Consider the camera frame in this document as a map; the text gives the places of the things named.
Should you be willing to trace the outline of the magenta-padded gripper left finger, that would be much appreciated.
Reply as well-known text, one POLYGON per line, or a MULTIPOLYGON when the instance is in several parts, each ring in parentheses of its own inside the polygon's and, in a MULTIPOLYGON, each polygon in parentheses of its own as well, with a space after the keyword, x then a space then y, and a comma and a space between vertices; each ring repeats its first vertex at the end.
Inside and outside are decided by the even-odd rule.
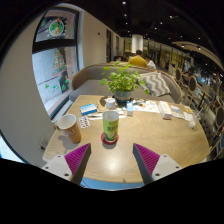
POLYGON ((79 185, 82 181, 85 168, 91 155, 91 144, 85 144, 67 155, 56 155, 43 170, 79 185))

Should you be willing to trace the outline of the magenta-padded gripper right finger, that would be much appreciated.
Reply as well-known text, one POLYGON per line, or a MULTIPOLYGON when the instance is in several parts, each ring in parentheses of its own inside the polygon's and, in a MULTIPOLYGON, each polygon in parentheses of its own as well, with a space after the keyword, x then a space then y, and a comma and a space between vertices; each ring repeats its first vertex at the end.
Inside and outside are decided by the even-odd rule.
POLYGON ((145 185, 182 169, 168 154, 159 155, 137 143, 133 144, 133 154, 145 185))

